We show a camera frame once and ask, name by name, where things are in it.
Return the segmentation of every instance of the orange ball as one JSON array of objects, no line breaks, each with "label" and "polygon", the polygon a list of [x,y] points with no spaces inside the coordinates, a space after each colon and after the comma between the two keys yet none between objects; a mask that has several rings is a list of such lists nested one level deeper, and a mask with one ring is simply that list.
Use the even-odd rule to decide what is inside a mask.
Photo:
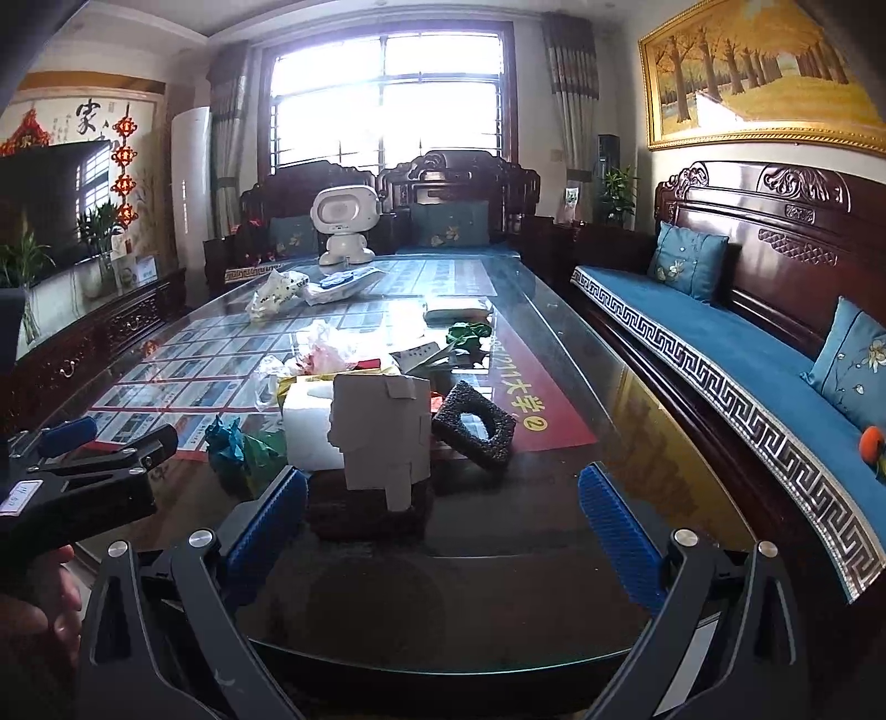
[{"label": "orange ball", "polygon": [[869,465],[876,465],[878,459],[883,452],[883,445],[886,444],[886,437],[879,427],[870,426],[861,434],[859,441],[859,453],[861,459]]}]

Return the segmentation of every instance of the black speaker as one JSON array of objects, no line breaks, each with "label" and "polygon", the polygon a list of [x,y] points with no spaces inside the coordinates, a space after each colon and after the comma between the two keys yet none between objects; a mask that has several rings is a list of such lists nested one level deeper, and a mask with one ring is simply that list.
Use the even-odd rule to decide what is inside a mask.
[{"label": "black speaker", "polygon": [[621,167],[621,142],[618,135],[597,136],[597,182],[594,196],[594,222],[606,222],[606,207],[601,200],[603,179],[613,168]]}]

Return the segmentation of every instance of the black tv screen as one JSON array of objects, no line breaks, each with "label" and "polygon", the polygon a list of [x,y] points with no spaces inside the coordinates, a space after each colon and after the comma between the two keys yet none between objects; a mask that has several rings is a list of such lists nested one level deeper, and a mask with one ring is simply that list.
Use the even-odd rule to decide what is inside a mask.
[{"label": "black tv screen", "polygon": [[35,241],[55,262],[37,280],[89,256],[77,235],[77,215],[108,196],[111,143],[99,140],[32,147],[0,158],[0,241],[15,244],[13,228],[27,215]]}]

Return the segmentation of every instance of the green plant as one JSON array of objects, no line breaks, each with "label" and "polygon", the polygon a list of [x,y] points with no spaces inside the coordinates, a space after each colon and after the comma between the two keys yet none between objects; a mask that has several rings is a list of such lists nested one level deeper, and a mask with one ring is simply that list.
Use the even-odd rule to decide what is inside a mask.
[{"label": "green plant", "polygon": [[630,165],[624,170],[612,168],[603,176],[602,201],[606,207],[606,221],[624,226],[625,215],[633,215],[637,207],[636,190]]},{"label": "green plant", "polygon": [[7,287],[30,287],[37,279],[43,265],[55,264],[45,252],[48,246],[37,245],[34,230],[27,224],[24,214],[18,231],[19,242],[0,246],[0,272]]},{"label": "green plant", "polygon": [[92,257],[110,253],[114,236],[123,232],[117,212],[117,206],[108,200],[104,205],[91,207],[77,217],[80,241],[89,247]]}]

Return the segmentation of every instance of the blue gripper pad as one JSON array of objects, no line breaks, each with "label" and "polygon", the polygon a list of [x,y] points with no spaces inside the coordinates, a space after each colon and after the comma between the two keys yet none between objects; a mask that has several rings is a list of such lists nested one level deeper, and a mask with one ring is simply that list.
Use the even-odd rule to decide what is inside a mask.
[{"label": "blue gripper pad", "polygon": [[37,443],[37,454],[41,458],[57,458],[87,442],[92,442],[96,439],[96,435],[98,435],[98,426],[95,418],[84,415],[78,420],[44,430]]},{"label": "blue gripper pad", "polygon": [[667,597],[660,579],[662,556],[596,465],[579,475],[579,504],[628,597],[657,614]]},{"label": "blue gripper pad", "polygon": [[229,612],[254,602],[286,542],[298,534],[306,507],[307,477],[293,470],[228,553],[221,589]]}]

